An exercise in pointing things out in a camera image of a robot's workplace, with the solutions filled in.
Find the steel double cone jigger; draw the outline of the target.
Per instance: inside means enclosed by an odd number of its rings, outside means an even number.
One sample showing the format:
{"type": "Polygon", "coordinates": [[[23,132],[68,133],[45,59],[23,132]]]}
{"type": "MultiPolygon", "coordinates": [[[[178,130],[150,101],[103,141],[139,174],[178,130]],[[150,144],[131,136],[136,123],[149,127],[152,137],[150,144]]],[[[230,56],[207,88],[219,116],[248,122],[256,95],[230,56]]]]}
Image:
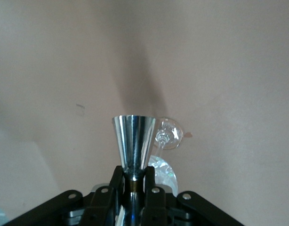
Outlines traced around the steel double cone jigger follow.
{"type": "Polygon", "coordinates": [[[112,122],[125,183],[117,226],[139,226],[144,207],[145,171],[158,120],[149,116],[120,115],[112,122]]]}

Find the clear stemmed wine glass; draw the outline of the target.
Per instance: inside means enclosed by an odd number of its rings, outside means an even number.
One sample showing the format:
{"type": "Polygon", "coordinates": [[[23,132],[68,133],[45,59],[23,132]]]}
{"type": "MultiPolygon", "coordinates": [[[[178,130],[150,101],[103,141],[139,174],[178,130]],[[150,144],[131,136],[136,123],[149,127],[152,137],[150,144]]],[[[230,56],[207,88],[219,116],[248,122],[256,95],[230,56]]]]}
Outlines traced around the clear stemmed wine glass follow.
{"type": "Polygon", "coordinates": [[[165,190],[172,193],[175,197],[178,195],[177,177],[162,155],[166,150],[177,148],[183,136],[183,129],[175,120],[167,117],[160,118],[160,125],[154,142],[156,149],[152,152],[148,163],[148,166],[154,167],[155,183],[165,187],[165,190]]]}

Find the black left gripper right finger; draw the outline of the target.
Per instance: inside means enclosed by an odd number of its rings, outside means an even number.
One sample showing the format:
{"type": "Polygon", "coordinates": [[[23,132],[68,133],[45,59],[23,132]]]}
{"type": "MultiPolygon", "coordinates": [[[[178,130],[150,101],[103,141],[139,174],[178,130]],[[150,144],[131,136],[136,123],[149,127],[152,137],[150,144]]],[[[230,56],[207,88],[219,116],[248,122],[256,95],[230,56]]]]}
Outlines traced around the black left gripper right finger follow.
{"type": "Polygon", "coordinates": [[[176,197],[155,183],[154,167],[145,172],[143,226],[243,226],[200,195],[185,191],[176,197]]]}

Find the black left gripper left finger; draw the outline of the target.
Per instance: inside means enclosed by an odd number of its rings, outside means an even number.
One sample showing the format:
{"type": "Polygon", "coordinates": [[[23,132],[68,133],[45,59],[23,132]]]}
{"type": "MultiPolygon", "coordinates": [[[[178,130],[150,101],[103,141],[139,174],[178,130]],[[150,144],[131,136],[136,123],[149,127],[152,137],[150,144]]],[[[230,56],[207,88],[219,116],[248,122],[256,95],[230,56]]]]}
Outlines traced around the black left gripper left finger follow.
{"type": "Polygon", "coordinates": [[[117,166],[109,184],[86,196],[65,191],[3,226],[115,226],[122,190],[123,171],[117,166]]]}

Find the brown table mat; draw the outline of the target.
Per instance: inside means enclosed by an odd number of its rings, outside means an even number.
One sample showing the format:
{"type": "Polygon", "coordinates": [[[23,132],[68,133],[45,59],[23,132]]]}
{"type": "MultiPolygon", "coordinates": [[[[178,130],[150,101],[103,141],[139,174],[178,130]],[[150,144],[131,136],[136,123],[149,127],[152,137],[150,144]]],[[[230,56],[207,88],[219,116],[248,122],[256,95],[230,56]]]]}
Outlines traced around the brown table mat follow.
{"type": "Polygon", "coordinates": [[[121,114],[183,127],[180,191],[289,226],[289,0],[0,0],[8,218],[108,182],[121,114]]]}

